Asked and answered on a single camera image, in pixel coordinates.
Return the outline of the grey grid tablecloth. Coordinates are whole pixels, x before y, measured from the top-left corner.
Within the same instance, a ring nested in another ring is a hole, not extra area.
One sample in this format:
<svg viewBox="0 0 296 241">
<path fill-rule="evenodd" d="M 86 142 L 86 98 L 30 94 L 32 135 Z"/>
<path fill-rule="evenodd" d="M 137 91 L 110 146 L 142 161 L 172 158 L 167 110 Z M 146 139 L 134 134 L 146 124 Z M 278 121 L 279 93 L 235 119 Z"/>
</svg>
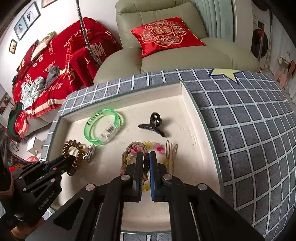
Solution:
<svg viewBox="0 0 296 241">
<path fill-rule="evenodd" d="M 66 97 L 58 116 L 121 93 L 181 80 L 212 138 L 225 200 L 266 240 L 295 240 L 295 113 L 267 75 L 220 69 L 156 71 Z"/>
</svg>

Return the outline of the black claw hair clip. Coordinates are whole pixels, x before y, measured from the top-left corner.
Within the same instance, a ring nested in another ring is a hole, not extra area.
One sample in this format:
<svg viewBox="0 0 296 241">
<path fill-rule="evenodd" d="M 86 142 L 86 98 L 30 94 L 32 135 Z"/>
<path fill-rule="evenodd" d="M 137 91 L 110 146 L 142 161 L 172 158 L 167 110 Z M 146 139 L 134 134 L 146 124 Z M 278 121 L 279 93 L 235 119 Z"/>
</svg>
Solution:
<svg viewBox="0 0 296 241">
<path fill-rule="evenodd" d="M 139 128 L 144 130 L 149 130 L 157 133 L 158 135 L 165 137 L 165 133 L 159 129 L 160 125 L 162 124 L 161 116 L 158 113 L 152 113 L 149 119 L 148 124 L 140 124 L 138 125 Z"/>
</svg>

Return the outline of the red wedding blanket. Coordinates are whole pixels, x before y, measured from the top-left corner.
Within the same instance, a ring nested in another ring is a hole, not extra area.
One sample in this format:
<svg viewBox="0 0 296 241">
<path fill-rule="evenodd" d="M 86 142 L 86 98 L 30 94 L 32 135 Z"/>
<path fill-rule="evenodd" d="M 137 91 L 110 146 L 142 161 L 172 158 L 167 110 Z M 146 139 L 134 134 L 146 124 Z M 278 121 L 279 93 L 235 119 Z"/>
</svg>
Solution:
<svg viewBox="0 0 296 241">
<path fill-rule="evenodd" d="M 89 44 L 76 21 L 59 34 L 51 32 L 28 49 L 13 79 L 15 107 L 9 114 L 8 136 L 20 142 L 25 136 L 51 123 L 66 97 L 90 87 L 104 61 L 121 49 L 102 24 L 83 18 Z"/>
</svg>

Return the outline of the gold bunny hair clip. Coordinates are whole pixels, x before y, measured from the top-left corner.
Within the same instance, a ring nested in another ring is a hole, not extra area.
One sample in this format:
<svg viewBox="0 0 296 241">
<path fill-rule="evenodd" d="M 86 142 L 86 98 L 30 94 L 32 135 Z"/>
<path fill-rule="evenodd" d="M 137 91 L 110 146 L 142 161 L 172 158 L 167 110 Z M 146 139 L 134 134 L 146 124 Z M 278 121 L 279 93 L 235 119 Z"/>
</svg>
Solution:
<svg viewBox="0 0 296 241">
<path fill-rule="evenodd" d="M 178 144 L 170 143 L 169 140 L 166 141 L 165 147 L 165 161 L 164 165 L 169 174 L 173 174 L 175 169 L 175 159 L 178 152 Z"/>
</svg>

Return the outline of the washing machine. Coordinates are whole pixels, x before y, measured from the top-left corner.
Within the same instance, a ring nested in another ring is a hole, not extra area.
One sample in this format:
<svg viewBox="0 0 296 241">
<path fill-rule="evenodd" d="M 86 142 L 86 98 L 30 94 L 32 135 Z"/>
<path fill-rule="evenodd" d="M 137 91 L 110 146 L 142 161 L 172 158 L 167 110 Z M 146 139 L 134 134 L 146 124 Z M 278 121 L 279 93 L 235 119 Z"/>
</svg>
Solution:
<svg viewBox="0 0 296 241">
<path fill-rule="evenodd" d="M 252 3 L 253 32 L 251 52 L 258 59 L 260 69 L 268 71 L 271 61 L 272 21 L 269 9 L 262 10 Z"/>
</svg>

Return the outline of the red embroidered cushion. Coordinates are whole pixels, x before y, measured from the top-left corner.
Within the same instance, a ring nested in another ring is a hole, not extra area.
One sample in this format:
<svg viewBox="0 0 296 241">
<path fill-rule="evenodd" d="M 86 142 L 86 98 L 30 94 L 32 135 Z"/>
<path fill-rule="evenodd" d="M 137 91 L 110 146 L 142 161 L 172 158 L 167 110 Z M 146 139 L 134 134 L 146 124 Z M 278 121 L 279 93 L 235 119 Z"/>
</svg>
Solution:
<svg viewBox="0 0 296 241">
<path fill-rule="evenodd" d="M 205 45 L 179 16 L 148 23 L 130 32 L 138 40 L 143 58 L 167 49 Z"/>
</svg>

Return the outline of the green jewelry tray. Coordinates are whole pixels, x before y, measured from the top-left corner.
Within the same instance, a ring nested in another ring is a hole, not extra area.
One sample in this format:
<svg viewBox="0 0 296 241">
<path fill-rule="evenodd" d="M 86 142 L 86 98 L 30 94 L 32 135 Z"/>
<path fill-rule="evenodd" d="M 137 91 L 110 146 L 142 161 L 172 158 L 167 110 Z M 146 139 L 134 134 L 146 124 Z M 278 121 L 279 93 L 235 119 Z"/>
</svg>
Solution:
<svg viewBox="0 0 296 241">
<path fill-rule="evenodd" d="M 62 111 L 62 116 L 53 125 L 54 130 L 48 135 L 50 144 L 44 147 L 42 156 L 48 161 L 57 158 L 68 140 L 89 145 L 83 129 L 87 120 L 104 108 L 121 114 L 124 126 L 108 144 L 96 148 L 91 162 L 82 162 L 73 176 L 62 176 L 62 191 L 53 202 L 53 208 L 60 208 L 86 184 L 102 185 L 117 177 L 121 155 L 134 141 L 164 145 L 169 140 L 178 144 L 174 176 L 192 185 L 205 183 L 216 193 L 221 193 L 221 173 L 207 126 L 188 88 L 180 81 L 120 94 L 74 111 Z M 165 137 L 138 127 L 148 124 L 154 112 L 161 116 L 159 129 Z"/>
</svg>

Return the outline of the green translucent bangle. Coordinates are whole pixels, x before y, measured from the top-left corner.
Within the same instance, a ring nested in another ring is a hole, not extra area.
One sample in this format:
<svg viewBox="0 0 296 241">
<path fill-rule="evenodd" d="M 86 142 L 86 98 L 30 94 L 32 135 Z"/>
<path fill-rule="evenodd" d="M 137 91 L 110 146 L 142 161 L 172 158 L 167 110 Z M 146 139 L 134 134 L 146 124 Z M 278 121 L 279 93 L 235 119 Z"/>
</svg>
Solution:
<svg viewBox="0 0 296 241">
<path fill-rule="evenodd" d="M 99 136 L 92 137 L 91 133 L 94 127 L 102 118 L 109 115 L 113 116 L 113 123 L 111 123 Z M 113 139 L 113 137 L 120 131 L 122 126 L 123 119 L 115 110 L 108 108 L 101 109 L 88 119 L 84 127 L 84 137 L 86 138 L 86 140 L 96 146 L 103 146 Z"/>
</svg>

